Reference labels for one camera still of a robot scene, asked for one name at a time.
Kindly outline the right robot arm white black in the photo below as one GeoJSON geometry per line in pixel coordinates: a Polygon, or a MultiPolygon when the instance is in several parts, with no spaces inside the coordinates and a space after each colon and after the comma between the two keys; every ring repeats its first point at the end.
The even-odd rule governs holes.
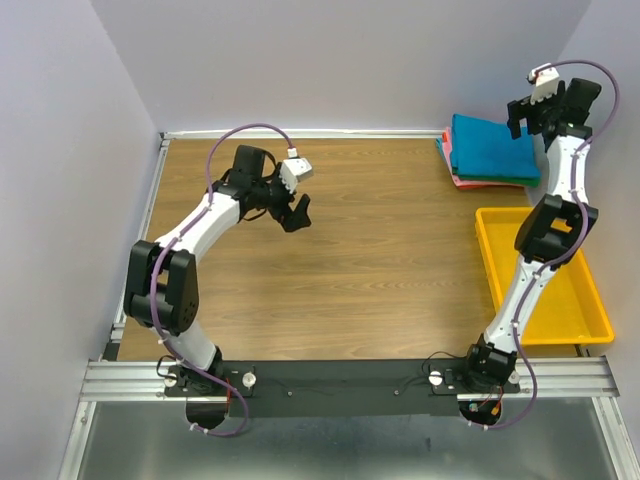
{"type": "Polygon", "coordinates": [[[508,382],[540,296],[598,218],[585,189],[593,137],[586,120],[601,86],[581,78],[570,82],[537,78],[532,83],[531,95],[508,104],[507,126],[514,139],[522,133],[542,137],[549,185],[516,235],[516,270],[506,298],[460,367],[462,384],[474,392],[491,392],[508,382]]]}

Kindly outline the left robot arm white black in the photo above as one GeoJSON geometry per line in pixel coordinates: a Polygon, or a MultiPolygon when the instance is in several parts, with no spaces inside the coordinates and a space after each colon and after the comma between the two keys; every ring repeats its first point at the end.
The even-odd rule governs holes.
{"type": "Polygon", "coordinates": [[[199,261],[242,220],[269,214],[287,233],[309,227],[310,198],[296,191],[312,175],[311,163],[296,149],[276,161],[264,149],[241,145],[231,168],[207,186],[186,218],[155,241],[139,240],[132,246],[124,313],[156,332],[167,351],[189,369],[187,382],[197,393],[214,393],[223,379],[222,352],[197,320],[199,261]]]}

